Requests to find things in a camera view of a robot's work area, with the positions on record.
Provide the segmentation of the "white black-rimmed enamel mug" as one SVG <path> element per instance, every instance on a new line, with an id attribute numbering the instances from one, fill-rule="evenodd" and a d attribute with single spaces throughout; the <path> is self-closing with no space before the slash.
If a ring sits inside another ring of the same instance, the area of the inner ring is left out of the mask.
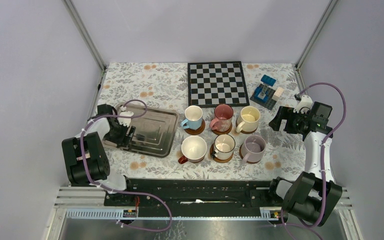
<path id="1" fill-rule="evenodd" d="M 225 160 L 233 153 L 236 141 L 229 134 L 218 135 L 214 140 L 215 156 L 219 159 Z"/>

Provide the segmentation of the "white red bowl cup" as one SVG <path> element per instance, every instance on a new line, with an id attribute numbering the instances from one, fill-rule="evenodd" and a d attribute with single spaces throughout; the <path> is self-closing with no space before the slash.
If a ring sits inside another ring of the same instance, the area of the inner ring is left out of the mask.
<path id="1" fill-rule="evenodd" d="M 207 143 L 202 137 L 198 135 L 188 136 L 181 143 L 182 156 L 178 159 L 178 163 L 199 163 L 204 160 L 207 149 Z"/>

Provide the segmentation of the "pink enamel mug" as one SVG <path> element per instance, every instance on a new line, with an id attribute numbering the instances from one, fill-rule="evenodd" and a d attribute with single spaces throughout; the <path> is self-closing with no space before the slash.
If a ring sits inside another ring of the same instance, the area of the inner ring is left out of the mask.
<path id="1" fill-rule="evenodd" d="M 234 110 L 227 104 L 219 104 L 214 109 L 214 118 L 210 121 L 209 127 L 212 131 L 224 133 L 232 126 Z"/>

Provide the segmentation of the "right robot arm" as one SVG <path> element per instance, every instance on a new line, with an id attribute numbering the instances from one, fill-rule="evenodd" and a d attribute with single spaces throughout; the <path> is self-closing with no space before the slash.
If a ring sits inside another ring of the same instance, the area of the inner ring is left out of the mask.
<path id="1" fill-rule="evenodd" d="M 269 122 L 274 131 L 279 131 L 282 121 L 286 121 L 286 133 L 302 135 L 305 168 L 294 182 L 281 177 L 273 179 L 267 201 L 273 206 L 282 204 L 284 212 L 299 218 L 307 227 L 323 226 L 343 193 L 330 170 L 331 112 L 331 106 L 317 101 L 307 111 L 303 107 L 294 110 L 281 106 Z"/>

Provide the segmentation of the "light blue mug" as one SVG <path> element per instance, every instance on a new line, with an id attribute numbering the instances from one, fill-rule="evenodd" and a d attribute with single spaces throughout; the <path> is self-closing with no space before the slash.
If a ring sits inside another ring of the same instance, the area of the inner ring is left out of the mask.
<path id="1" fill-rule="evenodd" d="M 184 111 L 185 119 L 180 123 L 185 130 L 197 130 L 203 121 L 203 110 L 197 105 L 191 105 Z"/>

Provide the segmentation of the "metal serving tray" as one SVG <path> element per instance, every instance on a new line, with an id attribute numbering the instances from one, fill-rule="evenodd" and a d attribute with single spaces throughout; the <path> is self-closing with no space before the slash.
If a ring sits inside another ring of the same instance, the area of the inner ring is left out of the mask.
<path id="1" fill-rule="evenodd" d="M 111 149 L 164 158 L 171 151 L 179 118 L 175 110 L 149 107 L 144 116 L 131 120 L 129 126 L 135 127 L 135 131 L 133 135 L 128 134 L 131 141 L 127 146 L 117 146 L 109 140 L 102 143 Z"/>

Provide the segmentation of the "lavender ceramic mug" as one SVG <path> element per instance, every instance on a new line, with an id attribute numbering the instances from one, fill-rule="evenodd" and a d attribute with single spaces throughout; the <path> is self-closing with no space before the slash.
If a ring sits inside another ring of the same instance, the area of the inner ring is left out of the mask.
<path id="1" fill-rule="evenodd" d="M 254 155 L 259 156 L 251 156 L 247 155 L 246 158 L 250 157 L 250 161 L 258 161 L 259 159 L 262 160 L 264 153 L 266 150 L 266 141 L 259 135 L 250 135 L 248 136 L 244 142 L 242 143 L 242 153 L 243 154 L 250 154 L 253 152 Z"/>

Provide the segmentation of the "cream yellow mug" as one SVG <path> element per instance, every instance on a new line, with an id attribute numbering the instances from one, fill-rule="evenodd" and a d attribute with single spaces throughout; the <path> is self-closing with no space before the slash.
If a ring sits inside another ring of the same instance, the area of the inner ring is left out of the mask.
<path id="1" fill-rule="evenodd" d="M 260 111 L 253 106 L 246 106 L 241 109 L 239 116 L 236 120 L 236 125 L 238 125 L 238 132 L 243 129 L 244 131 L 250 132 L 259 126 L 261 119 Z"/>

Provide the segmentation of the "brown wooden coaster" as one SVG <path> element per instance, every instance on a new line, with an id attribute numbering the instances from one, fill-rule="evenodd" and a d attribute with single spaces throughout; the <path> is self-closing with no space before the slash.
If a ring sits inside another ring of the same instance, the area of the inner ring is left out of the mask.
<path id="1" fill-rule="evenodd" d="M 199 134 L 201 134 L 204 130 L 205 130 L 205 127 L 206 127 L 206 123 L 204 120 L 201 121 L 201 125 L 198 129 L 191 129 L 191 128 L 186 128 L 184 129 L 184 131 L 189 134 L 189 135 L 192 135 L 192 136 L 197 136 Z"/>
<path id="2" fill-rule="evenodd" d="M 230 157 L 228 157 L 227 159 L 220 159 L 220 158 L 217 158 L 216 156 L 215 156 L 215 151 L 214 151 L 214 144 L 212 144 L 211 146 L 210 146 L 210 149 L 209 149 L 209 157 L 212 159 L 212 160 L 214 160 L 215 162 L 217 162 L 217 163 L 221 163 L 221 164 L 224 164 L 224 163 L 227 163 L 227 162 L 229 162 L 233 157 L 234 157 L 234 153 L 232 153 L 231 155 L 230 155 Z"/>
<path id="3" fill-rule="evenodd" d="M 236 132 L 237 133 L 242 133 L 242 134 L 253 134 L 253 133 L 255 133 L 256 131 L 257 131 L 257 129 L 258 129 L 258 126 L 257 126 L 257 128 L 255 128 L 255 129 L 253 129 L 252 131 L 244 131 L 242 128 L 240 129 L 241 131 L 237 131 L 239 129 L 239 125 L 236 125 Z"/>
<path id="4" fill-rule="evenodd" d="M 219 131 L 217 129 L 212 129 L 211 131 L 216 134 L 216 135 L 223 135 L 223 134 L 229 134 L 232 130 L 232 125 L 230 126 L 230 128 L 226 131 Z"/>
<path id="5" fill-rule="evenodd" d="M 259 157 L 260 155 L 258 155 L 258 154 L 255 155 L 253 152 L 251 152 L 250 154 L 248 154 L 247 152 L 246 152 L 246 154 L 243 154 L 242 153 L 242 147 L 243 146 L 241 145 L 239 150 L 238 150 L 238 152 L 239 152 L 239 156 L 240 156 L 241 161 L 242 161 L 243 164 L 245 164 L 245 163 L 247 163 L 247 164 L 257 164 L 257 163 L 259 163 L 261 161 L 261 159 L 259 159 L 257 161 L 250 161 L 251 157 Z"/>

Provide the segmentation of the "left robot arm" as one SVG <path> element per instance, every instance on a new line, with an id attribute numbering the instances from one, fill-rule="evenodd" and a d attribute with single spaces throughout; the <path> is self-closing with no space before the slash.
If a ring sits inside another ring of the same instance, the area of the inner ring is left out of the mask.
<path id="1" fill-rule="evenodd" d="M 61 143 L 68 180 L 74 187 L 96 186 L 116 193 L 124 206 L 132 204 L 135 192 L 127 187 L 127 178 L 111 171 L 103 142 L 124 148 L 130 145 L 136 128 L 136 118 L 126 106 L 116 110 L 109 104 L 97 106 L 97 114 L 87 122 L 87 129 Z"/>

